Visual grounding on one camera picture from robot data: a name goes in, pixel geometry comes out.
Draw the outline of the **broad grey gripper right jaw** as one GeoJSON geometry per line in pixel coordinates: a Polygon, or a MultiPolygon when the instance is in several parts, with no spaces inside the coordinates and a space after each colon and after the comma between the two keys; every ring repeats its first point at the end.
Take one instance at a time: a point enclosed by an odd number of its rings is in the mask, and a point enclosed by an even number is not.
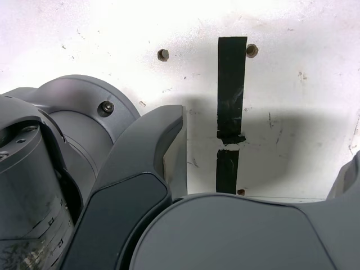
{"type": "Polygon", "coordinates": [[[280,204],[192,195],[142,234],[130,269],[358,269],[359,156],[330,200],[280,204]]]}

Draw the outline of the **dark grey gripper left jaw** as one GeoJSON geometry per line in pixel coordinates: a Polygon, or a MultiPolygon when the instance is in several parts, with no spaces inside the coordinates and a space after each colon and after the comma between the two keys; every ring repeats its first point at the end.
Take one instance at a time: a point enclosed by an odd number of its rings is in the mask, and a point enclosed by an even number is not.
{"type": "Polygon", "coordinates": [[[138,118],[113,145],[60,269],[128,269],[146,227],[185,195],[186,110],[161,106],[138,118]]]}

